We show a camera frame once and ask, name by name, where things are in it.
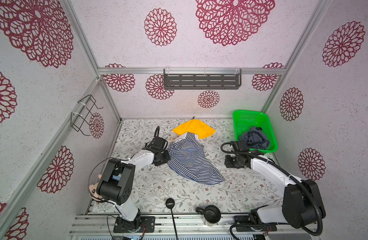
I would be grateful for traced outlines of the blue white striped tank top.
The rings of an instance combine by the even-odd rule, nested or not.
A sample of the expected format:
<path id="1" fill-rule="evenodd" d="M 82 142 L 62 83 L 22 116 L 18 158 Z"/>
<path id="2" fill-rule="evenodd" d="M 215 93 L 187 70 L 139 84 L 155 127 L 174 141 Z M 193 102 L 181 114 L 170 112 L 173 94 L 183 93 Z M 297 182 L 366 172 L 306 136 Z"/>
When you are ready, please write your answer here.
<path id="1" fill-rule="evenodd" d="M 206 158 L 199 136 L 185 133 L 167 147 L 168 166 L 178 175 L 204 185 L 217 185 L 225 181 L 220 171 Z"/>

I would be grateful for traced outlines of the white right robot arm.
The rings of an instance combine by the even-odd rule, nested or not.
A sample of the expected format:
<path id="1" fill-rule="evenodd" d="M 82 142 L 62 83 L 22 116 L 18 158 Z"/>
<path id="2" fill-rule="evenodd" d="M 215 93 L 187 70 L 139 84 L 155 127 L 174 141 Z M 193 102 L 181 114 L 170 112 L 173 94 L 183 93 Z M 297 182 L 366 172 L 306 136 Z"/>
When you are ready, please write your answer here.
<path id="1" fill-rule="evenodd" d="M 223 143 L 221 151 L 226 154 L 227 168 L 249 168 L 258 172 L 275 185 L 283 197 L 280 206 L 264 206 L 252 210 L 249 222 L 253 227 L 287 224 L 314 236 L 321 234 L 326 211 L 315 181 L 290 174 L 261 150 L 249 149 L 243 140 Z"/>

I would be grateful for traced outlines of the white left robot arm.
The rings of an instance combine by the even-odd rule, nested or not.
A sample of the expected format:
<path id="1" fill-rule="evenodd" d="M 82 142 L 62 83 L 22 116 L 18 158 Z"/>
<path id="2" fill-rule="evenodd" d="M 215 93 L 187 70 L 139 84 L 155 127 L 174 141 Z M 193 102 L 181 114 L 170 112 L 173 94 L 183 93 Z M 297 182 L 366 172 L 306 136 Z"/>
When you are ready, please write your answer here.
<path id="1" fill-rule="evenodd" d="M 118 210 L 117 224 L 120 228 L 135 232 L 141 227 L 140 210 L 130 197 L 134 175 L 151 164 L 160 166 L 167 163 L 170 160 L 167 145 L 167 140 L 154 137 L 128 160 L 110 158 L 99 181 L 88 187 L 95 201 L 111 203 Z"/>

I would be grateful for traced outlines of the grey tank top in basket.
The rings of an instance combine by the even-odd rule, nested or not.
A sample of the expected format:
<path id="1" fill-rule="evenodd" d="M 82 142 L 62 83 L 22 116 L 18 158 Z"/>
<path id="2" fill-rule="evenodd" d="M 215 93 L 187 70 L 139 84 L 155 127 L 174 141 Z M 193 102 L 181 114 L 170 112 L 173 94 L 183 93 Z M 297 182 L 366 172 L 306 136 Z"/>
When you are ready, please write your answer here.
<path id="1" fill-rule="evenodd" d="M 263 129 L 253 126 L 248 132 L 244 132 L 238 140 L 242 140 L 250 149 L 266 150 L 270 146 L 270 140 L 263 133 Z"/>

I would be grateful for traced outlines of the green plastic basket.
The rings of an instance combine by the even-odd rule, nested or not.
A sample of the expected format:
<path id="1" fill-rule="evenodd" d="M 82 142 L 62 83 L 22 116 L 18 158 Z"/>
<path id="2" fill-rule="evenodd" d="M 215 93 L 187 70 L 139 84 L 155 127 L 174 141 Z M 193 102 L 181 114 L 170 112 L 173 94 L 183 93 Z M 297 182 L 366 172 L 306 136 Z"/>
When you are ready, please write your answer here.
<path id="1" fill-rule="evenodd" d="M 258 111 L 236 110 L 233 112 L 233 124 L 235 131 L 235 140 L 248 132 L 251 127 L 262 129 L 264 135 L 270 141 L 270 146 L 263 153 L 274 153 L 278 150 L 277 139 L 268 115 Z"/>

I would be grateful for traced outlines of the yellow bucket hat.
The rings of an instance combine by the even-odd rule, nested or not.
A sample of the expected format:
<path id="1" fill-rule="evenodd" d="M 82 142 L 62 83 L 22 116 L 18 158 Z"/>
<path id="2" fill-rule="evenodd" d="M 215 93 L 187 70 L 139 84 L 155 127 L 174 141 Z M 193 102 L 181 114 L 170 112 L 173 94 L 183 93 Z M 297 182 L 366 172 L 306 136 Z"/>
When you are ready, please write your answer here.
<path id="1" fill-rule="evenodd" d="M 178 135 L 178 140 L 194 137 L 198 142 L 202 142 L 202 140 L 211 137 L 216 132 L 215 129 L 198 119 L 182 123 L 172 131 Z"/>

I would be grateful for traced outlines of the black ladle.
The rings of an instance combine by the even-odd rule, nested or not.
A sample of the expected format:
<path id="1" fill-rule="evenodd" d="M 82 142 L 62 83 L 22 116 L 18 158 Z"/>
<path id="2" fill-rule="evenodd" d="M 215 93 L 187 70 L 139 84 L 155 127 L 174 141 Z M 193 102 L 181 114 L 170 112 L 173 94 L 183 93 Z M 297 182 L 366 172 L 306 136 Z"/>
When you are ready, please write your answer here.
<path id="1" fill-rule="evenodd" d="M 173 198 L 168 198 L 165 201 L 165 206 L 170 210 L 171 212 L 171 217 L 172 217 L 172 222 L 173 222 L 173 227 L 174 227 L 174 232 L 175 232 L 175 239 L 178 240 L 178 234 L 177 234 L 177 228 L 176 228 L 176 224 L 175 224 L 175 219 L 174 219 L 174 214 L 173 214 L 173 208 L 175 206 L 175 201 Z"/>

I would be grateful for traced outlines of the plush doll toy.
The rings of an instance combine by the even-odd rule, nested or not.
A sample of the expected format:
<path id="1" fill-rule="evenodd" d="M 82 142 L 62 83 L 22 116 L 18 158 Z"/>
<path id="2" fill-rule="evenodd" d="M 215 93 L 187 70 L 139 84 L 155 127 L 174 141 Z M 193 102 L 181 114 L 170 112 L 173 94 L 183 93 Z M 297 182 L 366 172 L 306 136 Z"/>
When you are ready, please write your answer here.
<path id="1" fill-rule="evenodd" d="M 90 194 L 91 198 L 93 200 L 95 200 L 96 202 L 98 202 L 98 203 L 106 202 L 106 200 L 98 193 L 98 185 L 100 183 L 101 178 L 102 178 L 102 174 L 99 174 L 98 175 L 98 180 L 94 184 L 90 181 L 90 178 L 88 178 L 89 194 Z"/>

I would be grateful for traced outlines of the grey wall shelf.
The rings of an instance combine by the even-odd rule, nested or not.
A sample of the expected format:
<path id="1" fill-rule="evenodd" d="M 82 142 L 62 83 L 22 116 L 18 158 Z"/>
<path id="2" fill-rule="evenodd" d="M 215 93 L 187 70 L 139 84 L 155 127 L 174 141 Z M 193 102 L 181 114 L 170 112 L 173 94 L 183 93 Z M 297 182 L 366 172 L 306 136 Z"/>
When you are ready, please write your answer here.
<path id="1" fill-rule="evenodd" d="M 242 75 L 236 74 L 171 74 L 163 70 L 163 86 L 167 90 L 238 90 Z"/>

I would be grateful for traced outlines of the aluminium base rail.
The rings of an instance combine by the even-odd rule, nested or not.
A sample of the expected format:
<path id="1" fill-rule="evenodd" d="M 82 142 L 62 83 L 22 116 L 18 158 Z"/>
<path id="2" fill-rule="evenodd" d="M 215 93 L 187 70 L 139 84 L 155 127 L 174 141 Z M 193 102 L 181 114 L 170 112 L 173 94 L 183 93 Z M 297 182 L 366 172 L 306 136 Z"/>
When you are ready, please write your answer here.
<path id="1" fill-rule="evenodd" d="M 152 225 L 154 232 L 145 233 L 145 240 L 232 240 L 230 226 L 235 223 L 233 214 L 223 214 L 218 224 L 206 226 L 200 215 L 174 214 L 176 230 L 171 214 L 152 214 L 146 217 L 155 217 Z M 68 240 L 120 240 L 123 236 L 134 240 L 142 233 L 115 233 L 115 215 L 79 215 L 76 216 L 71 230 L 67 234 Z M 276 230 L 263 232 L 233 231 L 240 240 L 321 240 L 322 237 L 310 236 L 301 229 L 294 229 L 289 225 L 278 226 Z"/>

